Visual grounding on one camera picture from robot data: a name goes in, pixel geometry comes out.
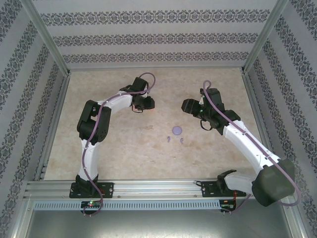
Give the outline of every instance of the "purple disc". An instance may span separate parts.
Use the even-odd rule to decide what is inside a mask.
[[[173,130],[172,130],[174,135],[180,135],[182,133],[182,131],[183,130],[182,130],[182,128],[180,126],[174,126]]]

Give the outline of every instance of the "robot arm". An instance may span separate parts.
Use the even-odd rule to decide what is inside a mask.
[[[148,88],[147,81],[136,78],[132,85],[128,85],[125,88],[120,89],[117,94],[122,94],[116,98],[111,99],[109,102],[106,102],[102,108],[100,115],[100,120],[96,133],[92,140],[88,143],[88,148],[85,154],[85,166],[86,171],[94,183],[98,181],[98,156],[101,142],[105,139],[108,133],[110,116],[120,111],[123,108],[134,106],[136,110],[143,111],[153,109],[155,107],[155,102],[151,97],[148,97],[148,94],[125,94],[129,92],[140,92]],[[81,138],[82,144],[82,153],[84,153],[87,140],[92,134],[93,128],[96,124],[96,121],[93,119],[98,114],[100,106],[107,101],[107,99],[94,102],[89,100],[81,114],[79,122],[77,124],[77,131],[79,132],[79,137]],[[91,187],[89,179],[87,178],[83,165],[81,165],[80,171],[76,176],[76,183],[82,187],[84,190],[94,193],[94,189]]]
[[[110,114],[113,115],[113,114],[115,114],[116,112],[120,111],[123,108],[127,108],[129,106],[132,106],[131,105],[132,104],[132,98],[133,98],[132,95],[122,95],[122,96],[119,96],[117,98],[112,99],[110,102],[108,102],[108,103],[106,103],[104,105],[104,107],[107,107],[107,109],[105,109],[105,112],[101,115],[102,117],[104,117],[104,118],[102,118],[103,121],[101,121],[99,123],[99,126],[101,126],[104,129],[104,131],[101,132],[101,135],[106,136],[106,134],[108,132]],[[98,106],[100,106],[106,100],[97,102],[97,105],[94,102],[94,105],[95,105],[96,108],[92,107],[92,111],[97,113],[98,110],[99,110]],[[80,122],[79,122],[80,124],[77,127],[77,130],[79,131],[79,133],[81,133],[82,130],[83,130],[82,122],[83,121],[80,120]],[[86,138],[86,139],[82,138],[82,141],[81,141],[82,153],[84,153],[85,146],[87,144],[87,137],[84,137],[84,136],[82,136],[82,137]],[[100,145],[101,142],[96,142],[94,145],[92,143],[89,142],[89,145],[88,145],[88,149],[87,149],[87,152],[86,152],[86,155],[85,155],[85,165],[86,165],[86,170],[87,170],[87,172],[89,174],[89,177],[92,180],[94,180],[98,176],[97,164],[98,164],[98,157],[99,157],[99,145]],[[81,179],[88,180],[88,178],[87,178],[87,176],[86,176],[86,174],[84,172],[83,165],[81,165],[81,168],[80,168],[80,171],[79,171],[78,175],[80,176]]]
[[[217,186],[220,191],[238,190],[252,194],[263,206],[270,204],[294,193],[293,185],[277,169],[277,167],[265,157],[258,147],[246,136],[248,133],[270,157],[280,165],[284,171],[294,180],[294,165],[289,160],[281,160],[278,156],[265,148],[245,127],[240,117],[232,110],[225,110],[220,93],[215,88],[207,89],[208,96],[216,107],[225,114],[233,123],[243,128],[242,133],[233,124],[224,119],[209,103],[205,93],[201,89],[201,100],[186,99],[182,110],[192,114],[202,121],[208,121],[211,129],[216,129],[221,135],[229,139],[240,152],[248,159],[255,175],[244,175],[236,170],[230,170],[218,176]]]

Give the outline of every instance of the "purple cable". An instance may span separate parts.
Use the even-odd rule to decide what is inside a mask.
[[[243,207],[246,203],[247,203],[247,201],[248,201],[248,199],[251,197],[251,194],[249,194],[248,196],[247,196],[247,198],[241,203],[241,205],[239,206],[239,207],[237,207],[234,211],[232,211],[231,213],[235,213],[235,212],[237,212],[237,211],[239,211],[240,209],[241,209],[241,207]]]
[[[94,184],[94,182],[93,182],[92,179],[89,177],[89,174],[88,174],[88,172],[87,172],[87,170],[86,170],[86,166],[85,166],[85,154],[86,154],[86,151],[87,151],[87,149],[88,149],[89,142],[93,139],[93,137],[94,137],[94,135],[95,135],[95,133],[96,133],[96,130],[97,130],[97,127],[98,127],[98,124],[99,124],[99,119],[100,119],[101,111],[102,111],[102,109],[103,109],[103,106],[104,106],[106,103],[110,102],[112,99],[114,99],[114,98],[116,98],[116,97],[119,97],[119,96],[147,93],[147,92],[149,92],[149,91],[154,87],[155,82],[156,82],[155,75],[152,74],[152,73],[150,73],[150,72],[145,72],[145,73],[142,73],[142,74],[139,76],[139,78],[141,78],[141,77],[142,77],[143,75],[145,75],[145,74],[150,74],[150,75],[153,76],[153,80],[154,80],[154,81],[153,81],[153,84],[151,85],[151,87],[149,87],[148,89],[143,90],[143,91],[141,91],[141,92],[120,93],[120,94],[113,95],[112,97],[110,97],[110,98],[108,98],[107,100],[105,100],[105,101],[101,104],[101,106],[100,106],[100,108],[99,108],[97,120],[96,120],[96,123],[95,123],[95,127],[94,127],[93,132],[91,133],[89,139],[87,140],[87,143],[86,143],[86,146],[85,146],[85,149],[84,149],[84,152],[83,152],[83,156],[82,156],[82,165],[83,165],[83,169],[84,169],[85,175],[87,176],[89,182],[93,185],[93,187],[97,190],[97,192],[98,192],[99,195],[100,195],[100,207],[99,207],[99,209],[98,209],[96,212],[94,212],[93,214],[89,215],[90,217],[91,217],[91,216],[94,216],[94,215],[96,215],[97,213],[100,212],[100,210],[102,209],[103,204],[104,204],[104,199],[103,199],[103,194],[101,193],[100,189]],[[87,208],[87,207],[84,207],[84,209],[83,209],[84,216],[86,216],[86,213],[85,213],[86,208]]]
[[[205,96],[207,97],[209,103],[211,104],[211,106],[223,117],[225,118],[229,123],[233,124],[239,131],[241,131],[243,134],[245,134],[251,141],[252,143],[268,158],[268,160],[270,160],[272,162],[272,164],[274,164],[278,170],[281,171],[281,173],[290,181],[290,183],[294,186],[296,193],[297,193],[297,200],[293,203],[284,203],[284,202],[278,202],[279,204],[283,205],[283,206],[296,206],[298,205],[301,200],[302,200],[302,193],[299,190],[299,188],[297,187],[297,185],[295,184],[295,182],[292,180],[292,178],[281,168],[280,165],[278,165],[270,156],[269,154],[252,138],[252,136],[250,136],[244,129],[242,129],[241,127],[239,127],[237,124],[235,124],[232,120],[230,120],[225,114],[223,114],[216,106],[215,104],[212,102],[212,100],[210,99],[208,93],[207,93],[207,89],[209,89],[211,87],[211,82],[209,80],[205,80],[203,83],[203,90],[205,93]]]

